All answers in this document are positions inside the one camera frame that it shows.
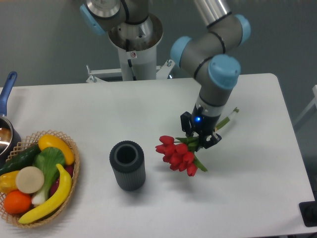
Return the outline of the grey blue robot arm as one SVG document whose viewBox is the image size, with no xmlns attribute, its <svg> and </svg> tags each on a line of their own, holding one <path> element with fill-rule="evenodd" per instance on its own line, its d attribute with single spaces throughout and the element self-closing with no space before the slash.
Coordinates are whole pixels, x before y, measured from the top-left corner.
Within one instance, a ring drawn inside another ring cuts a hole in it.
<svg viewBox="0 0 317 238">
<path fill-rule="evenodd" d="M 199 150 L 221 139 L 215 126 L 241 73 L 239 62 L 227 51 L 243 44 L 251 27 L 244 16 L 233 15 L 224 0 L 197 0 L 195 6 L 207 33 L 197 40 L 180 37 L 170 57 L 201 86 L 193 111 L 180 117 L 186 137 Z M 108 34 L 117 48 L 123 80 L 157 79 L 157 45 L 163 28 L 149 12 L 148 1 L 86 0 L 80 12 L 95 34 Z"/>
</svg>

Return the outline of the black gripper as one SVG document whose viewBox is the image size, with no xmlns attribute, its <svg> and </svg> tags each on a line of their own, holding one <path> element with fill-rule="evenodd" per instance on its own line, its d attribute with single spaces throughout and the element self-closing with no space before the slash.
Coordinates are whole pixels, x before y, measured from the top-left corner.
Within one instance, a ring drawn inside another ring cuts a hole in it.
<svg viewBox="0 0 317 238">
<path fill-rule="evenodd" d="M 191 137 L 195 133 L 199 135 L 199 146 L 208 149 L 216 145 L 222 137 L 214 132 L 214 128 L 220 115 L 210 117 L 203 114 L 203 107 L 194 106 L 192 114 L 184 112 L 180 116 L 181 128 L 186 137 Z"/>
</svg>

